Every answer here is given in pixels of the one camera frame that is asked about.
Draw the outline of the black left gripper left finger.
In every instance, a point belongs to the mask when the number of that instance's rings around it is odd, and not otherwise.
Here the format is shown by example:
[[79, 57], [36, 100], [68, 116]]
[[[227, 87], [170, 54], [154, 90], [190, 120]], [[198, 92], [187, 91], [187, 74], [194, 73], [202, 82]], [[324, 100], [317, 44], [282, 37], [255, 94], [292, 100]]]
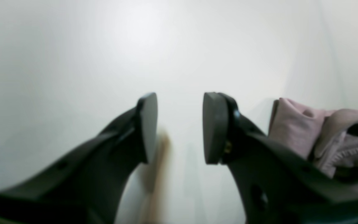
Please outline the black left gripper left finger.
[[0, 190], [0, 224], [112, 224], [125, 186], [155, 155], [154, 92], [97, 136], [14, 187]]

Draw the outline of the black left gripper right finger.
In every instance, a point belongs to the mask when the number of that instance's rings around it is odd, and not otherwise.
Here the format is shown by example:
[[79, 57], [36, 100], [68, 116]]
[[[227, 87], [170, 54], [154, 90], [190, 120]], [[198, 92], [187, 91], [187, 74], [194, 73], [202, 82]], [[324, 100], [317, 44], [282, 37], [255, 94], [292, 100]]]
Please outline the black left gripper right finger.
[[204, 158], [236, 183], [247, 224], [358, 224], [358, 193], [268, 137], [234, 98], [203, 97]]

